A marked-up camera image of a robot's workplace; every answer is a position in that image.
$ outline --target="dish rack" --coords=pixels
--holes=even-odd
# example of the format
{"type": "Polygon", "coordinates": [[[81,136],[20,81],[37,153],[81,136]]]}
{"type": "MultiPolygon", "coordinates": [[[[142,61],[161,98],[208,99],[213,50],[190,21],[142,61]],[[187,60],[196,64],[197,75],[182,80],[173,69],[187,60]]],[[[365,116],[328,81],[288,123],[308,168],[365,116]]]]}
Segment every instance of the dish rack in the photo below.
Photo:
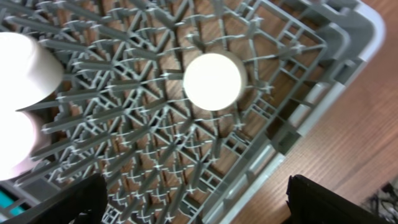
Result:
{"type": "Polygon", "coordinates": [[[0,1],[0,21],[65,67],[54,95],[21,109],[48,121],[53,144],[0,182],[18,198],[0,217],[100,172],[103,223],[232,221],[385,33],[358,0],[0,1]],[[242,59],[249,84],[233,106],[203,111],[183,72],[216,50],[242,59]]]}

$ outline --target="brown wooden floor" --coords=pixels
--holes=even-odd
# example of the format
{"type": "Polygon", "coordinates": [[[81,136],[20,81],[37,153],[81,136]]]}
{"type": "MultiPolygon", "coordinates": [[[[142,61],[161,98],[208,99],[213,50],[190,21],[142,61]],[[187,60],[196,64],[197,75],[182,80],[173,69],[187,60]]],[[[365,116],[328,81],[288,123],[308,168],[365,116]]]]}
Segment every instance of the brown wooden floor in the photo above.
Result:
{"type": "Polygon", "coordinates": [[[384,46],[234,223],[273,224],[286,219],[290,175],[303,174],[361,203],[398,174],[398,1],[363,1],[384,18],[384,46]]]}

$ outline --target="plastic dish rack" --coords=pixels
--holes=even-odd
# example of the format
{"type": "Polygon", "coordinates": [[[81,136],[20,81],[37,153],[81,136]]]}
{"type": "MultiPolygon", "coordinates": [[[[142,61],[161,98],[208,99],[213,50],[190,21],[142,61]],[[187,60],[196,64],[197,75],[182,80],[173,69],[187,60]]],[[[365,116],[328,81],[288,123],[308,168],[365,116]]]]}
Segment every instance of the plastic dish rack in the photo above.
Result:
{"type": "Polygon", "coordinates": [[[101,172],[103,223],[232,221],[385,32],[357,0],[0,1],[0,21],[65,66],[55,94],[23,109],[56,114],[42,128],[53,144],[33,153],[38,167],[1,183],[19,200],[0,214],[101,172]],[[182,78],[214,50],[241,58],[249,85],[209,112],[187,100],[182,78]]]}

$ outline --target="white round object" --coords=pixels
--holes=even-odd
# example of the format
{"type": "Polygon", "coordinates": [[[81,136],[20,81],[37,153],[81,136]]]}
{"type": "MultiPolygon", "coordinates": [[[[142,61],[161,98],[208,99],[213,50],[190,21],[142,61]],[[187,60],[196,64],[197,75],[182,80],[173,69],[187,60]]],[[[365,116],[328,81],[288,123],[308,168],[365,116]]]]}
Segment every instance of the white round object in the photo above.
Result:
{"type": "Polygon", "coordinates": [[[43,122],[27,112],[3,111],[0,131],[0,180],[7,180],[33,169],[39,162],[30,154],[50,144],[40,131],[43,122]]]}
{"type": "Polygon", "coordinates": [[[183,87],[194,105],[217,111],[232,105],[242,95],[247,79],[242,61],[235,55],[208,53],[188,65],[183,87]]]}
{"type": "Polygon", "coordinates": [[[3,107],[18,110],[54,92],[62,81],[63,67],[34,38],[0,32],[0,73],[3,107]]]}

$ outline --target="dark object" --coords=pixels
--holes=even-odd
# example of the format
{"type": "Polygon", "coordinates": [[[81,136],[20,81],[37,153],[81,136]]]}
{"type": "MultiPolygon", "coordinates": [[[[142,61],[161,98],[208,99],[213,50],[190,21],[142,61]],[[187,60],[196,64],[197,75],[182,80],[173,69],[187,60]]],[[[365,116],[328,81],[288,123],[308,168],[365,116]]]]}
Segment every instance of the dark object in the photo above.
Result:
{"type": "Polygon", "coordinates": [[[292,215],[285,224],[388,224],[302,175],[290,177],[287,195],[292,215]]]}
{"type": "Polygon", "coordinates": [[[105,179],[95,174],[3,224],[97,224],[107,204],[105,179]]]}

